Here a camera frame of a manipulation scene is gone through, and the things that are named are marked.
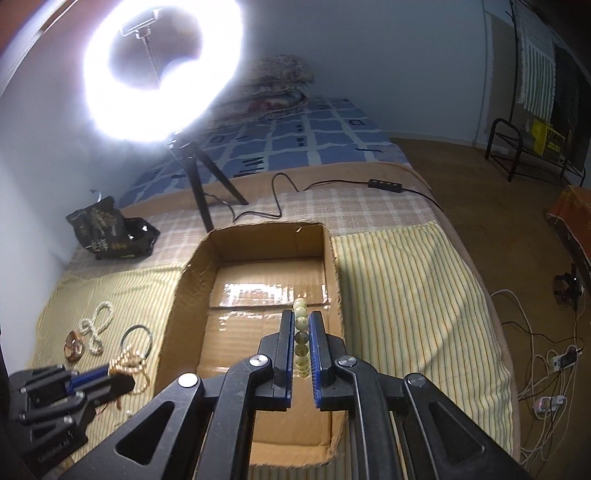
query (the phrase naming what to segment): tripod leg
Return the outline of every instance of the tripod leg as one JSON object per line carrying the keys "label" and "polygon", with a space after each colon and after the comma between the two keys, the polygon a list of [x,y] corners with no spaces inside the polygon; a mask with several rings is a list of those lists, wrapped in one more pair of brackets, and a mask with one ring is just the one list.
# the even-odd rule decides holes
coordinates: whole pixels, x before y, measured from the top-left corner
{"label": "tripod leg", "polygon": [[191,142],[193,145],[193,149],[196,154],[196,159],[199,160],[203,165],[207,167],[207,169],[213,173],[213,175],[224,185],[227,190],[234,195],[234,198],[238,200],[243,205],[248,205],[246,199],[242,196],[242,194],[236,189],[234,185],[228,180],[228,177],[224,175],[224,173],[217,167],[217,165],[213,162],[209,155],[206,154],[203,150],[201,150],[195,142]]}
{"label": "tripod leg", "polygon": [[213,230],[213,222],[211,215],[209,215],[209,207],[207,206],[205,195],[203,194],[203,185],[201,185],[199,170],[197,169],[195,159],[190,156],[189,152],[186,150],[186,147],[182,148],[181,159],[183,168],[185,172],[187,172],[187,177],[191,183],[191,189],[193,190],[193,195],[195,196],[195,201],[197,202],[197,207],[199,208],[199,213],[201,213],[205,230],[211,232]]}

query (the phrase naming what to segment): bead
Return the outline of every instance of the bead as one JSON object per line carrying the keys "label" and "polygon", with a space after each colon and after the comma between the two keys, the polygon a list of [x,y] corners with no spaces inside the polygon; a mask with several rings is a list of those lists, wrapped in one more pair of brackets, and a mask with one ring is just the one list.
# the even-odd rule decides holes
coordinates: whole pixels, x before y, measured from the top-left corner
{"label": "bead", "polygon": [[295,334],[295,342],[305,345],[308,343],[309,337],[306,332],[297,332]]}
{"label": "bead", "polygon": [[302,297],[296,298],[294,300],[294,310],[297,307],[304,307],[304,308],[306,308],[306,301]]}
{"label": "bead", "polygon": [[306,345],[296,345],[294,348],[294,353],[296,356],[306,356],[308,355],[308,347]]}
{"label": "bead", "polygon": [[296,318],[295,328],[297,328],[298,330],[307,330],[308,329],[308,318],[307,317]]}
{"label": "bead", "polygon": [[309,363],[308,357],[307,356],[297,356],[295,358],[295,366],[297,367],[298,370],[302,369],[303,367],[306,367]]}
{"label": "bead", "polygon": [[308,312],[306,311],[305,307],[297,307],[294,309],[295,318],[298,317],[307,317]]}

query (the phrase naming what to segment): striped curtain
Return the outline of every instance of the striped curtain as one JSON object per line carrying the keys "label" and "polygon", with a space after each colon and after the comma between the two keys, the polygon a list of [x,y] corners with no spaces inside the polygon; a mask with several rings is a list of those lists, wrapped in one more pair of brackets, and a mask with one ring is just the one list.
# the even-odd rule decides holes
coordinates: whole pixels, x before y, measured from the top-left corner
{"label": "striped curtain", "polygon": [[556,62],[552,31],[520,1],[515,22],[521,49],[521,90],[517,103],[549,122],[556,88]]}

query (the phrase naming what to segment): white wall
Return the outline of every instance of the white wall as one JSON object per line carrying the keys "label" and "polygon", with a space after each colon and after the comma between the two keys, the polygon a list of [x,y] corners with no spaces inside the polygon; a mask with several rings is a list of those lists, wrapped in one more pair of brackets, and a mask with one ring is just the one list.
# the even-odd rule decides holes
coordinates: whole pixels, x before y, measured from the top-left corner
{"label": "white wall", "polygon": [[312,63],[314,93],[385,131],[472,142],[485,84],[480,0],[242,0],[245,55]]}
{"label": "white wall", "polygon": [[37,317],[76,246],[64,217],[96,199],[90,189],[120,196],[164,154],[105,138],[89,118],[81,68],[97,3],[78,2],[43,34],[0,97],[0,341],[9,372],[28,364]]}

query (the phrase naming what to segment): power strip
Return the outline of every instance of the power strip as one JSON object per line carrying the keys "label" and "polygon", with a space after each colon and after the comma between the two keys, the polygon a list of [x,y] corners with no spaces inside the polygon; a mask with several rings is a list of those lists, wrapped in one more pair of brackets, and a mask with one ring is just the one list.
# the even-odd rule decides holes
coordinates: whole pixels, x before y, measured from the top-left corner
{"label": "power strip", "polygon": [[534,402],[534,412],[536,413],[550,413],[558,410],[562,404],[566,402],[564,395],[555,395],[554,397],[540,397]]}
{"label": "power strip", "polygon": [[582,352],[577,353],[577,349],[575,347],[569,348],[566,353],[552,357],[552,368],[555,372],[557,372],[559,370],[572,367],[577,361],[577,356],[581,355],[581,353]]}

